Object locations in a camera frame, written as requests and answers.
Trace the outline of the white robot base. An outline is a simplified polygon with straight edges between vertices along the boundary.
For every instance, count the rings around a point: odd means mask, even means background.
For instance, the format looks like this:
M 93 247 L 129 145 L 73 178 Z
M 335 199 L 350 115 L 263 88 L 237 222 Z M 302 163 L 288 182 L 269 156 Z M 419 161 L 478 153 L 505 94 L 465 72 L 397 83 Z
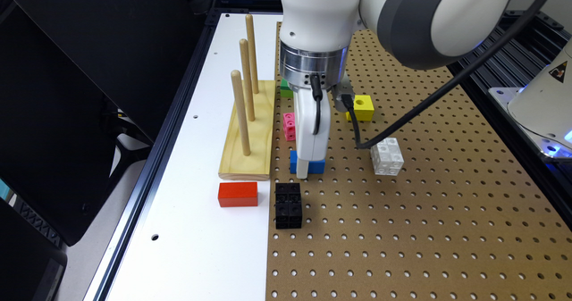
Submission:
M 524 131 L 539 156 L 571 162 L 571 44 L 522 88 L 491 88 L 489 94 Z

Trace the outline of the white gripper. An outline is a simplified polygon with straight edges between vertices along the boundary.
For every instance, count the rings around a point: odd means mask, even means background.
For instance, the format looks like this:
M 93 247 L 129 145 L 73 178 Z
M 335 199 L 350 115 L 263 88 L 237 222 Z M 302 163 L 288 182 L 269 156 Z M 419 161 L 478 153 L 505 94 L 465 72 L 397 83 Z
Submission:
M 316 102 L 312 90 L 300 88 L 294 93 L 296 147 L 298 152 L 296 176 L 306 179 L 309 161 L 325 158 L 331 127 L 331 106 L 327 92 Z

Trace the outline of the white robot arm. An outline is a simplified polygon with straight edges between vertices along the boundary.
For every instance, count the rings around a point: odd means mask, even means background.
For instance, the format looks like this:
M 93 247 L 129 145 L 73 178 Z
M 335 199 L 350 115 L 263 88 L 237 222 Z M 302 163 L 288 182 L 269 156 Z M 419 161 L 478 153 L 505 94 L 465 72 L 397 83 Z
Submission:
M 509 0 L 282 0 L 279 71 L 294 92 L 298 178 L 321 161 L 330 135 L 328 92 L 344 76 L 355 31 L 370 29 L 411 69 L 453 63 L 492 32 Z

